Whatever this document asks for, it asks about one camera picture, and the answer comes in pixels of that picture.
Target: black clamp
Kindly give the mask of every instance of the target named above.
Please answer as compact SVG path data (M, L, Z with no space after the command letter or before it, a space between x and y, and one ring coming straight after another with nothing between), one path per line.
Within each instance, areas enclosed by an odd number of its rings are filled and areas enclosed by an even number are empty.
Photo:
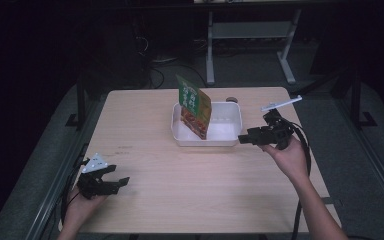
M252 145L277 144L280 150L288 147L289 138L294 133L291 124L282 118L276 108L271 109L263 118L268 126L247 129L248 134L238 136L239 142Z
M120 179L118 182L104 182L102 180L104 174L114 172L116 167L116 165L109 165L100 170L80 174L77 186L81 194L87 199L91 199L95 195L117 194L121 187L127 185L129 177Z

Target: forearm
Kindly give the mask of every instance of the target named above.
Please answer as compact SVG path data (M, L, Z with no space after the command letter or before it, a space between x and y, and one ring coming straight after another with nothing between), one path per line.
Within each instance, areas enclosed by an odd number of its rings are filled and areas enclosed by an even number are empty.
M74 240L76 239L77 233L79 232L81 226L78 226L76 223L64 224L61 233L58 236L58 240Z
M316 240L348 239L327 210L310 179L305 178L295 181L293 184L301 201L305 220L312 238Z

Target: green snack box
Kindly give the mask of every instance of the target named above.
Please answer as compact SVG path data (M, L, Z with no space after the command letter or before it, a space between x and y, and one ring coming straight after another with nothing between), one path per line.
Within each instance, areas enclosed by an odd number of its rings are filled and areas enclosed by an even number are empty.
M207 139L211 119L211 99L198 87L176 75L179 82L179 104L182 122L202 140Z

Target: white metal table leg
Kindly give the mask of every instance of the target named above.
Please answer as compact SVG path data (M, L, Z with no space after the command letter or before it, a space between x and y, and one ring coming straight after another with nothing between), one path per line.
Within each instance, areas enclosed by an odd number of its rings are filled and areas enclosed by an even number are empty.
M213 85L214 68L213 68L213 12L208 16L208 50L207 50L207 84Z
M291 22L291 25L289 27L287 36L286 36L286 43L285 47L282 51L277 52L277 57L279 58L280 65L282 66L283 73L285 74L286 81L288 81L289 84L295 84L295 77L291 71L291 68L289 67L289 63L287 60L289 49L291 48L292 40L294 39L295 30L297 29L298 20L301 15L301 9L295 10L294 13L294 19Z

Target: metal frame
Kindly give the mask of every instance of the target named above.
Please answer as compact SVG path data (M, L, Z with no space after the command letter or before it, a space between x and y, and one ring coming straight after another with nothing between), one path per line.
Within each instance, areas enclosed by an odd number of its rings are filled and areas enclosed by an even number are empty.
M227 38L286 38L282 51L277 53L283 73L289 84L295 84L295 77L287 60L295 30L301 15L301 9L296 9L292 21L282 22L244 22L244 23L215 23L213 12L208 15L207 41L207 84L215 84L213 67L213 39Z

